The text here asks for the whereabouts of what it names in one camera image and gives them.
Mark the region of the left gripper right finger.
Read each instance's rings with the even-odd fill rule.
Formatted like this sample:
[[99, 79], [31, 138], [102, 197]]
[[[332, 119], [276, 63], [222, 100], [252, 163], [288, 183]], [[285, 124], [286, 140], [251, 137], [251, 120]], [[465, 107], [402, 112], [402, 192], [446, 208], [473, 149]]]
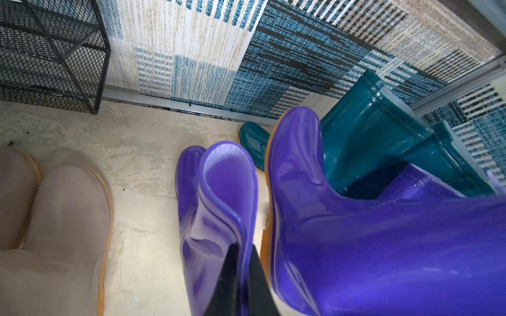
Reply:
[[272, 298], [260, 257], [252, 247], [247, 279], [248, 311], [252, 316], [280, 316]]

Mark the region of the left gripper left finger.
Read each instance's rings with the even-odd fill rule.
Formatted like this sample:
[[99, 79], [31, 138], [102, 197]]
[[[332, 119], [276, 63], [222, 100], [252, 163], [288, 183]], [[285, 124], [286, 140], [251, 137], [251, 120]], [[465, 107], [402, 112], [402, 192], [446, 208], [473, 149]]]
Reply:
[[229, 246], [225, 261], [217, 279], [212, 299], [205, 310], [205, 316], [236, 316], [238, 311], [238, 256], [239, 245]]

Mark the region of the beige rain boot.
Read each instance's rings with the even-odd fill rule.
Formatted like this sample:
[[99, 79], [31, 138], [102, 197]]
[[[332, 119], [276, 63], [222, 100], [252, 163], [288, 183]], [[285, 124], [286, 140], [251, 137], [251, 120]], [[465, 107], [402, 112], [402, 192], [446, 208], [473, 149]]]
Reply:
[[28, 155], [1, 150], [1, 250], [17, 248], [26, 234], [32, 204], [42, 182], [40, 170]]
[[1, 251], [2, 315], [103, 315], [113, 202], [97, 172], [61, 165], [35, 195], [25, 242]]

